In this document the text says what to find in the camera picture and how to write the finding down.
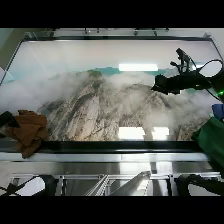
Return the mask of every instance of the black frame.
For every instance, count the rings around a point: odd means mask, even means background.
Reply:
[[[60,36],[53,37],[28,37],[25,36],[19,43],[6,71],[16,56],[21,43],[27,41],[53,41],[53,40],[183,40],[183,41],[209,41],[216,48],[210,36],[205,37],[175,37],[175,36]],[[15,153],[15,141],[1,141],[0,152]],[[126,154],[126,153],[193,153],[202,152],[201,148],[193,141],[45,141],[42,143],[38,153],[48,154]]]

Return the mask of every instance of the rocky mountain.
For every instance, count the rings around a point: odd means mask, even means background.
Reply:
[[[116,88],[100,71],[87,73],[69,98],[39,109],[48,119],[49,140],[119,141],[119,127],[143,127],[145,140],[152,141],[153,127],[166,126],[168,140],[184,141],[209,119],[209,110],[201,116],[188,95],[166,96],[142,83]]]

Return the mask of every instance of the large display screen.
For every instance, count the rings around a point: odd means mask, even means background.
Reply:
[[[54,141],[190,141],[218,101],[204,90],[151,90],[156,75],[178,74],[177,48],[197,64],[220,58],[208,41],[23,42],[0,86],[0,112],[46,115]]]

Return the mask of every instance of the green cloth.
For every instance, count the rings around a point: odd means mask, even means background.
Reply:
[[[193,133],[192,140],[198,142],[203,151],[224,168],[224,123],[215,117],[210,118]]]

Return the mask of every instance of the brown glove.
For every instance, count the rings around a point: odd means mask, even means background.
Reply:
[[[15,116],[20,128],[7,127],[8,137],[18,140],[16,150],[22,153],[23,158],[31,156],[41,145],[42,140],[48,138],[47,119],[33,111],[19,110]]]

